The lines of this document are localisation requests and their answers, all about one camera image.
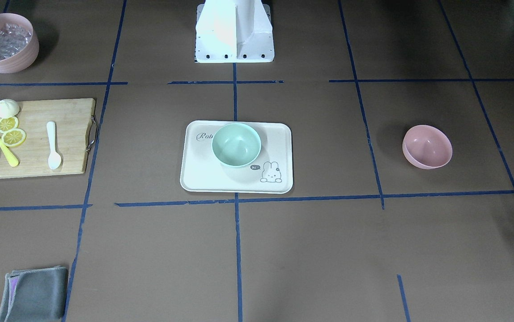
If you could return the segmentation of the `white plastic spoon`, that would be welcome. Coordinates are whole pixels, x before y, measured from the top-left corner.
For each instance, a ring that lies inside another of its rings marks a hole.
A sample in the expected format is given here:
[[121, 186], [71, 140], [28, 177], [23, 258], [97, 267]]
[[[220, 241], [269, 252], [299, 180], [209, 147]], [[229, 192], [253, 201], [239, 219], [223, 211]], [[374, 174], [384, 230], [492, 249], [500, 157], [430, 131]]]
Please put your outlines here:
[[50, 148], [47, 163], [49, 169], [55, 170], [62, 165], [62, 155], [57, 151], [57, 126], [55, 122], [47, 122], [46, 127]]

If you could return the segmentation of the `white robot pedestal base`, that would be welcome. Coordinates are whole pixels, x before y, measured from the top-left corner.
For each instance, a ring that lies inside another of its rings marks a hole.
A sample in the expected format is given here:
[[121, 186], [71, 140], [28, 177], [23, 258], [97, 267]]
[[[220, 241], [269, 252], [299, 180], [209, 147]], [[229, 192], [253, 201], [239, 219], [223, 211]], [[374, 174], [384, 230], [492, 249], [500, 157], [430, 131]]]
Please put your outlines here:
[[274, 60], [271, 9], [260, 0], [206, 0], [197, 6], [195, 31], [197, 63]]

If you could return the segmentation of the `large pink ice bowl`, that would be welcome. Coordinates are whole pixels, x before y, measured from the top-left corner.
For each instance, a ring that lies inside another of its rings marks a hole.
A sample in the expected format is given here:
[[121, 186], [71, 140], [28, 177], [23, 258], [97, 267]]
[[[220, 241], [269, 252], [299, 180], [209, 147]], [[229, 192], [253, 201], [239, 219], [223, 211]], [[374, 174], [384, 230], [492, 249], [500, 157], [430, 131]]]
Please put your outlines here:
[[14, 73], [34, 63], [38, 37], [31, 22], [13, 13], [0, 14], [0, 73]]

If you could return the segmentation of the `small pink bowl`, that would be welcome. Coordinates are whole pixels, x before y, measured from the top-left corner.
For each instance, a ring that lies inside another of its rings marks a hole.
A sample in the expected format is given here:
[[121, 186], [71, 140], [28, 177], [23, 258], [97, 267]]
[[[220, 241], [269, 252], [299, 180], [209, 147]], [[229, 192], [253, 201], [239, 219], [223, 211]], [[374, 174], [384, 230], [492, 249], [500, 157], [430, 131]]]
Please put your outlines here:
[[439, 129], [418, 125], [404, 135], [402, 151], [407, 161], [420, 169], [437, 169], [451, 161], [453, 147], [449, 138]]

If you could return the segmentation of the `folded grey cloth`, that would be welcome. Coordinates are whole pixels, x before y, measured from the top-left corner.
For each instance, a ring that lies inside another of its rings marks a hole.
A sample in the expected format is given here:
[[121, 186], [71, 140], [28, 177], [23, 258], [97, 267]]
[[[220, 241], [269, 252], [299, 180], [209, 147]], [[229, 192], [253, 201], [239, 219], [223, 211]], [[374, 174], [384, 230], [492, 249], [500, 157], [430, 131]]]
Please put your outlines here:
[[68, 269], [13, 270], [5, 275], [0, 322], [51, 322], [65, 312]]

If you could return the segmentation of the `lemon slice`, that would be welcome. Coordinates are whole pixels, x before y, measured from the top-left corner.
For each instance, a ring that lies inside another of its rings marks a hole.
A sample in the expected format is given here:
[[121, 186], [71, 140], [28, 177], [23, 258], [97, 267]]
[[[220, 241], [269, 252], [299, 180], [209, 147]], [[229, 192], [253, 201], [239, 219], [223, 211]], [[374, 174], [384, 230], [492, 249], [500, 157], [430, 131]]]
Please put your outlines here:
[[19, 126], [19, 119], [16, 116], [10, 118], [0, 119], [0, 133], [6, 133], [10, 130], [16, 129]]
[[26, 140], [26, 132], [21, 128], [14, 128], [1, 136], [1, 142], [9, 148], [20, 146]]

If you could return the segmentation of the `green bowl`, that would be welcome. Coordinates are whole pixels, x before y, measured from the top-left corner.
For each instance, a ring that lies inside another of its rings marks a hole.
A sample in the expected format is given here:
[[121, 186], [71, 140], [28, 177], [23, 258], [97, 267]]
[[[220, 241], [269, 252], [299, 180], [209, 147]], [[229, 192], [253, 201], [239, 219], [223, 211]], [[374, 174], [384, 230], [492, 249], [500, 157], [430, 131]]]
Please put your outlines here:
[[223, 165], [250, 165], [261, 152], [262, 142], [257, 131], [244, 123], [222, 126], [212, 139], [212, 153]]

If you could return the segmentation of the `cream rabbit tray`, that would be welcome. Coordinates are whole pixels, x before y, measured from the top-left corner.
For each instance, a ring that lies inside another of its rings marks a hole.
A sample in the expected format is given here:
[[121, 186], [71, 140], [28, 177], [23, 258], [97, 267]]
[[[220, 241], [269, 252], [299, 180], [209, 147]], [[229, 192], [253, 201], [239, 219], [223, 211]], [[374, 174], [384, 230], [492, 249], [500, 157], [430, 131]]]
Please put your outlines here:
[[261, 138], [261, 152], [244, 167], [225, 165], [212, 152], [216, 132], [229, 122], [187, 125], [180, 184], [194, 192], [285, 194], [293, 187], [292, 132], [283, 123], [247, 122]]

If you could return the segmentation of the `upper lemon slice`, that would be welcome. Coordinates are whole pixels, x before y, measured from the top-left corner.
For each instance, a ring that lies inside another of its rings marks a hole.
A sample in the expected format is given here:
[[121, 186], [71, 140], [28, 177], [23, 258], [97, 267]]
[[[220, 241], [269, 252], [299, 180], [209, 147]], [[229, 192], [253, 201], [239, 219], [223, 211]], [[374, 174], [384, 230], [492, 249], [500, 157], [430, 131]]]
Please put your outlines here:
[[6, 133], [10, 130], [16, 129], [19, 126], [19, 119], [16, 116], [10, 118], [0, 119], [0, 133]]

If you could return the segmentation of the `lower lemon slice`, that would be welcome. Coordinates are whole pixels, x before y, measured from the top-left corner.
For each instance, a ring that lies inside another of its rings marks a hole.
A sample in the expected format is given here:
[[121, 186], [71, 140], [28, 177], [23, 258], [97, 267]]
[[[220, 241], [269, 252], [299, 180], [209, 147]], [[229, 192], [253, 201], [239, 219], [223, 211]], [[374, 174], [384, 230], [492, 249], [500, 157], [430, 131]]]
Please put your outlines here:
[[21, 128], [14, 128], [1, 136], [1, 142], [9, 148], [20, 146], [26, 140], [26, 132]]

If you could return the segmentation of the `white garlic bulb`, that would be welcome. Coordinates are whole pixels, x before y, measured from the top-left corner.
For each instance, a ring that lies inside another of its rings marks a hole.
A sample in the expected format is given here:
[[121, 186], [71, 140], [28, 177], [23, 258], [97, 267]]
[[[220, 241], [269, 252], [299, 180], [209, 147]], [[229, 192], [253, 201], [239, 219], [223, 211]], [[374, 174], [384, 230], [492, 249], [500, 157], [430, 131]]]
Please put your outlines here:
[[20, 112], [20, 104], [12, 99], [0, 100], [0, 118], [7, 119], [16, 116]]

